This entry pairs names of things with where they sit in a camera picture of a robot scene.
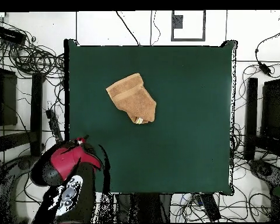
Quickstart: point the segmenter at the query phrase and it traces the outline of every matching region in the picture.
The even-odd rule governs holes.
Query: green tablecloth
[[[69,137],[88,134],[111,164],[111,191],[230,191],[232,50],[224,47],[77,46],[69,40]],[[134,73],[156,101],[134,124],[106,88]],[[102,191],[103,172],[96,174]]]

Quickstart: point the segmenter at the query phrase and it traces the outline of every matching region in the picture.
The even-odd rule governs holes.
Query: power adapter
[[[268,76],[271,76],[271,70],[270,70],[270,68],[268,67],[268,65],[262,64],[261,62],[259,62],[258,64],[259,64],[259,68],[261,69],[261,71],[262,71],[263,73],[265,73],[265,74],[268,75]]]
[[[259,68],[260,68],[260,70],[263,72],[263,73],[265,73],[266,75],[268,75],[268,76],[271,76],[271,70],[270,70],[270,68],[268,67],[268,65],[266,65],[266,64],[263,64],[262,62],[260,62],[258,59],[257,59],[257,53],[259,52],[259,50],[256,48],[255,49],[255,56],[256,56],[256,60],[257,60],[257,62],[258,62],[258,64],[259,64]]]
[[[13,44],[25,45],[26,35],[0,26],[0,39]]]

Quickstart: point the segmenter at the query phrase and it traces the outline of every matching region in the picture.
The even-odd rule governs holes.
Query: folded towel
[[[155,120],[156,102],[144,88],[139,73],[113,83],[106,90],[115,106],[127,112],[134,123],[146,124]]]

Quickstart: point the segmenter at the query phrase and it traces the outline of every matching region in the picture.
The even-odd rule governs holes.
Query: computer monitor
[[[265,82],[262,93],[260,135],[280,139],[280,79]]]

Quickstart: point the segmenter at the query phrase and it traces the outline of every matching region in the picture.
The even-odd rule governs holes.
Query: towel label
[[[136,119],[136,124],[142,124],[143,118],[137,118]]]

